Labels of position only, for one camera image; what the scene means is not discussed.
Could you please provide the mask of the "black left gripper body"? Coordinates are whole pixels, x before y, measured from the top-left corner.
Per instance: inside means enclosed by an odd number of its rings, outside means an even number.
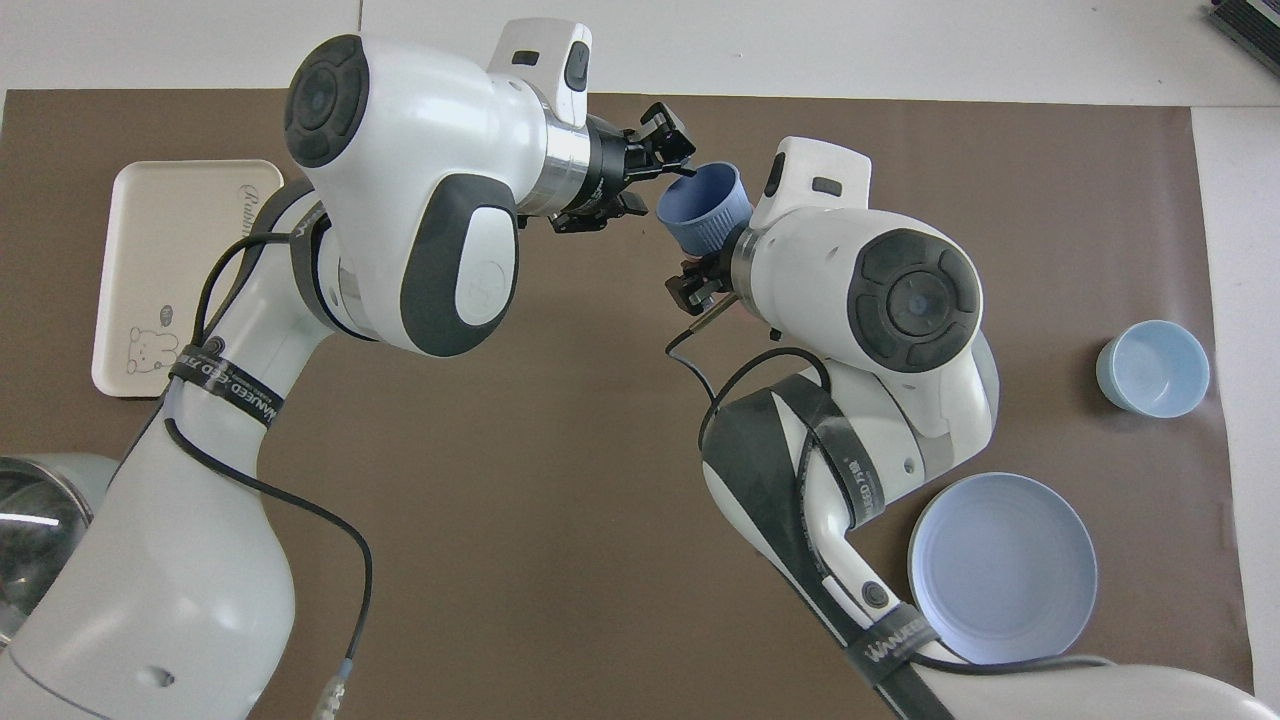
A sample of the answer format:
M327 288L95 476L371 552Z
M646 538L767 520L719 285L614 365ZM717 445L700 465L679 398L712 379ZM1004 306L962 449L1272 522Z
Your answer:
M588 172L575 196L576 217L645 215L646 204L627 191L627 151L637 147L635 129L621 129L602 118L588 118L590 140Z

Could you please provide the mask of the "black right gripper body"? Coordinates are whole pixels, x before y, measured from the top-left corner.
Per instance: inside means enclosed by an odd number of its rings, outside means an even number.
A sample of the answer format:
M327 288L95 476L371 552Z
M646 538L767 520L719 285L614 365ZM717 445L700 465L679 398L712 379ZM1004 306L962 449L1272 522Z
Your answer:
M714 293L733 292L731 277L732 256L736 246L736 236L731 234L719 251L710 252L700 259L700 275L703 279L701 295L710 297Z

